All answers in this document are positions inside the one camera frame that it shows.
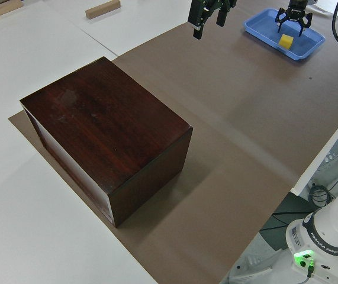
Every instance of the brown table surface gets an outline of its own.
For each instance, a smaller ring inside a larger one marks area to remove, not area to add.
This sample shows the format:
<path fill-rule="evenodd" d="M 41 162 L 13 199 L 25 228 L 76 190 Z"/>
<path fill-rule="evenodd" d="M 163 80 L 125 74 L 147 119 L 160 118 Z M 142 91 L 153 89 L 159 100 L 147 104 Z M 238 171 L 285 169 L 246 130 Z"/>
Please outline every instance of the brown table surface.
<path fill-rule="evenodd" d="M 225 27 L 215 14 L 200 41 L 184 24 L 114 61 L 194 127 L 183 172 L 120 228 L 109 225 L 159 284 L 218 283 L 338 128 L 331 17 L 314 14 L 326 42 L 300 62 L 243 30 L 287 5 L 237 1 Z"/>

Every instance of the dark brown wooden box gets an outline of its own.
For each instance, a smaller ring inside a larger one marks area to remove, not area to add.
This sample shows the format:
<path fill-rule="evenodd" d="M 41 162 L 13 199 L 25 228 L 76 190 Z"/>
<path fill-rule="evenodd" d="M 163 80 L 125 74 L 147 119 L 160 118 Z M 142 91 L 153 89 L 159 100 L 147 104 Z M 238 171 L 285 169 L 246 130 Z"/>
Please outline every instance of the dark brown wooden box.
<path fill-rule="evenodd" d="M 20 102 L 45 148 L 114 226 L 183 168 L 192 127 L 104 57 Z"/>

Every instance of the yellow cube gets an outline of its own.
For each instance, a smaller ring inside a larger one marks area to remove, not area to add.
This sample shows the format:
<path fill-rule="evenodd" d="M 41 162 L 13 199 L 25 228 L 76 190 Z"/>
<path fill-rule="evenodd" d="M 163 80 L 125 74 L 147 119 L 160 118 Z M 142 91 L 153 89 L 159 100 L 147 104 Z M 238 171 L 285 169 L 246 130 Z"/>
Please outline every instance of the yellow cube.
<path fill-rule="evenodd" d="M 285 49 L 289 49 L 294 41 L 293 37 L 289 35 L 283 34 L 281 39 L 279 40 L 279 45 L 284 47 Z"/>

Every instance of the blue tray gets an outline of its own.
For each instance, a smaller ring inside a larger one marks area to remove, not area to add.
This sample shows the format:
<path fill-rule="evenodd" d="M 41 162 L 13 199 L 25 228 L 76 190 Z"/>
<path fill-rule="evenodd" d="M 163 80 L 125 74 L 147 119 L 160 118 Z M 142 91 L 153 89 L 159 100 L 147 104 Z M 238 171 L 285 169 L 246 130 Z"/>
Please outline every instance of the blue tray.
<path fill-rule="evenodd" d="M 325 41 L 323 35 L 310 28 L 299 37 L 300 25 L 297 22 L 284 22 L 278 33 L 278 25 L 274 21 L 277 13 L 275 9 L 263 10 L 245 21 L 245 30 L 294 60 L 306 58 Z M 278 44 L 283 34 L 294 38 L 289 49 Z"/>

